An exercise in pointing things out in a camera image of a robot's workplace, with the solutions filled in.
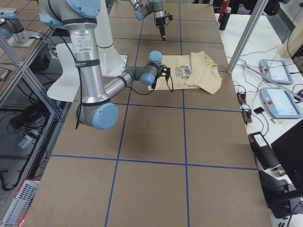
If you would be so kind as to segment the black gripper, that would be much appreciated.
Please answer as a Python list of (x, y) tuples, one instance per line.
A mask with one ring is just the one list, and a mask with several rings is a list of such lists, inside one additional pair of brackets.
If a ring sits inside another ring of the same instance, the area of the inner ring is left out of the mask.
[(168, 87), (168, 89), (170, 89), (170, 87), (168, 85), (168, 80), (169, 80), (169, 78), (171, 78), (171, 71), (170, 71), (170, 68), (167, 67), (166, 65), (161, 65), (160, 66), (160, 71), (155, 76), (155, 79), (154, 79), (153, 83), (151, 84), (151, 88), (152, 89), (156, 88), (157, 80), (160, 77), (164, 77), (165, 78), (167, 87)]
[(166, 40), (166, 36), (165, 36), (165, 26), (166, 26), (166, 21), (165, 19), (168, 18), (169, 22), (173, 20), (173, 16), (168, 14), (164, 17), (160, 17), (160, 18), (155, 18), (154, 22), (156, 27), (159, 29), (160, 34), (162, 35), (161, 38), (162, 40)]

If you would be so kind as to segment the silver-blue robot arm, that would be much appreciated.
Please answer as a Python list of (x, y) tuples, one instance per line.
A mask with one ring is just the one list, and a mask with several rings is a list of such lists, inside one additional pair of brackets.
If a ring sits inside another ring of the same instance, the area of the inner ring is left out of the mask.
[(40, 21), (52, 28), (66, 29), (71, 37), (68, 50), (80, 81), (80, 93), (75, 116), (77, 124), (97, 130), (107, 130), (118, 119), (118, 108), (111, 98), (134, 81), (155, 88), (157, 79), (171, 78), (170, 69), (162, 64), (162, 54), (152, 51), (143, 68), (125, 69), (108, 84), (102, 74), (117, 63), (108, 11), (103, 0), (42, 0), (39, 2)]
[(154, 14), (155, 26), (160, 31), (161, 39), (166, 41), (165, 27), (173, 20), (173, 16), (164, 10), (163, 1), (148, 0), (145, 5), (143, 5), (141, 0), (129, 0), (129, 2), (131, 3), (138, 20), (143, 20), (150, 14)]

